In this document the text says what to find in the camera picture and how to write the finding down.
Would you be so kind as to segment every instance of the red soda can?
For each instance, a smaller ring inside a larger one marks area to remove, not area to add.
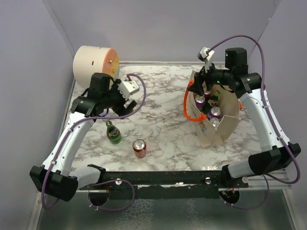
[[[132,144],[132,147],[133,147],[135,155],[138,158],[143,158],[144,156],[146,156],[147,146],[144,140],[142,139],[135,140],[134,143]]]
[[[211,90],[204,89],[204,97],[209,99],[211,97]]]

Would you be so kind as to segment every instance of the gray wall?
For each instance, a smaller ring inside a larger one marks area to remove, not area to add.
[[[266,81],[272,108],[294,143],[302,153],[297,157],[302,177],[293,185],[297,206],[307,228],[307,1],[283,0],[270,20],[260,43],[266,61]],[[255,48],[249,59],[250,71],[261,71],[259,51]],[[289,177],[296,177],[293,164],[288,167]]]
[[[56,143],[72,55],[41,0],[1,0],[0,31],[0,229],[23,230],[36,196],[29,172]]]
[[[280,0],[45,0],[76,51],[115,48],[120,60],[197,61],[203,46],[236,34],[258,39]],[[236,39],[216,49],[254,44]]]

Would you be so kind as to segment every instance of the green glass bottle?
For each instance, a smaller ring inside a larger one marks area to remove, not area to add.
[[[221,92],[219,90],[216,90],[214,92],[214,94],[209,98],[208,103],[214,107],[217,106],[217,104],[219,103],[219,96],[220,96]]]
[[[209,102],[205,103],[205,106],[202,108],[202,112],[207,115],[209,113],[209,110],[212,108]]]
[[[121,141],[121,134],[117,127],[111,121],[106,122],[106,136],[112,144],[118,144]]]

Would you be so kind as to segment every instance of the white marble surface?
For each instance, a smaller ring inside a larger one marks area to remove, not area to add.
[[[177,171],[218,170],[225,164],[260,152],[256,130],[245,110],[241,121],[226,143],[202,148],[194,125],[183,115],[183,96],[191,71],[200,66],[123,66],[120,76],[137,73],[145,81],[147,98],[135,115],[114,120],[122,141],[111,144],[106,138],[105,121],[97,120],[85,136],[72,169],[95,164],[109,171]],[[72,99],[84,89],[75,85]],[[133,98],[139,103],[141,90]],[[142,138],[148,146],[147,156],[134,155],[132,143]]]

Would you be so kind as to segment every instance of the glass panel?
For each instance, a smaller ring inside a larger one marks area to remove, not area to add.
[[[266,191],[242,191],[238,205],[259,204]],[[282,190],[272,190],[262,208],[238,210],[220,199],[136,200],[129,209],[113,213],[89,208],[88,193],[77,193],[70,202],[60,201],[43,210],[39,230],[292,230],[290,213]],[[109,201],[120,207],[128,201]]]

